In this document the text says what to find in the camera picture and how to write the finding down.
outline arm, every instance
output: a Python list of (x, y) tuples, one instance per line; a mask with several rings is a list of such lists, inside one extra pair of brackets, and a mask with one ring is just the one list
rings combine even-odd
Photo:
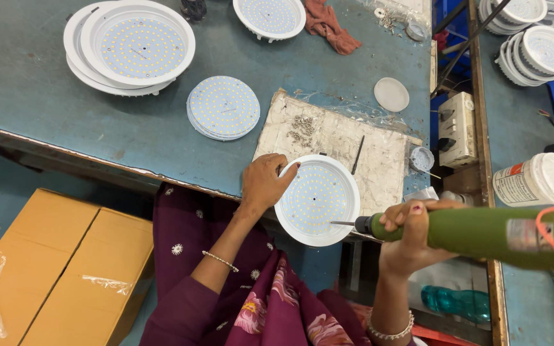
[[(456, 201), (409, 201), (390, 207), (380, 218), (389, 232), (404, 225), (403, 239), (383, 243), (380, 250), (380, 275), (375, 288), (371, 326), (387, 335), (399, 334), (409, 324), (407, 280), (414, 271), (442, 262), (457, 255), (427, 245), (427, 210), (464, 208)], [(405, 346), (411, 333), (394, 340), (384, 340), (367, 330), (371, 342), (377, 346)]]
[[(232, 220), (209, 252), (232, 263), (241, 244), (267, 208), (274, 206), (297, 173), (297, 165), (279, 178), (288, 164), (284, 155), (267, 154), (252, 162), (242, 174), (242, 202)], [(159, 301), (145, 325), (141, 345), (197, 345), (230, 266), (204, 256), (191, 276), (181, 280)]]
[[(242, 241), (245, 240), (251, 228), (268, 208), (279, 201), (283, 192), (294, 180), (298, 171), (297, 166), (300, 164), (291, 166), (285, 176), (278, 177), (281, 169), (286, 165), (288, 160), (285, 155), (266, 154), (251, 162), (243, 171), (241, 206), (226, 231), (209, 251), (211, 254), (228, 263), (235, 260)], [(229, 272), (230, 267), (226, 264), (211, 256), (204, 256), (191, 277), (219, 294)]]

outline pink flower print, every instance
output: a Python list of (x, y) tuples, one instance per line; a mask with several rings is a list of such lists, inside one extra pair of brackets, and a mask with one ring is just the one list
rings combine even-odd
[(250, 292), (235, 320), (235, 326), (241, 327), (249, 334), (260, 334), (264, 331), (266, 304)]
[(277, 291), (282, 302), (298, 306), (298, 294), (286, 282), (286, 259), (284, 257), (281, 257), (279, 263), (277, 263), (277, 272), (275, 272), (271, 290)]
[(307, 327), (307, 337), (313, 346), (353, 346), (354, 343), (334, 317), (319, 315)]

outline teal water bottle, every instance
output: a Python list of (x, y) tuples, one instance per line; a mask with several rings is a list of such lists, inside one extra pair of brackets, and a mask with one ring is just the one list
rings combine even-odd
[(491, 322), (488, 293), (455, 291), (438, 286), (425, 286), (420, 293), (422, 302), (431, 310), (452, 313), (478, 324)]

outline hand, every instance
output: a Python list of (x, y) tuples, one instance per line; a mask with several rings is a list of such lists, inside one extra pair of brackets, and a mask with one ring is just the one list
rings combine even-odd
[(386, 231), (394, 232), (405, 225), (403, 238), (382, 244), (380, 250), (380, 275), (407, 279), (414, 271), (456, 257), (444, 249), (427, 245), (429, 218), (427, 210), (466, 208), (465, 204), (452, 200), (412, 200), (386, 209), (380, 218)]
[(290, 166), (283, 177), (281, 170), (288, 165), (288, 159), (283, 154), (265, 154), (242, 171), (242, 202), (255, 209), (260, 214), (274, 206), (286, 191), (300, 163)]

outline maroon floral dress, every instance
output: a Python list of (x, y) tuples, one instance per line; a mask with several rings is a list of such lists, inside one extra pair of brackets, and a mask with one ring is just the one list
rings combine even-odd
[(158, 305), (140, 344), (371, 345), (350, 304), (334, 291), (314, 295), (259, 224), (221, 294), (189, 276), (237, 207), (187, 188), (160, 187), (153, 211)]

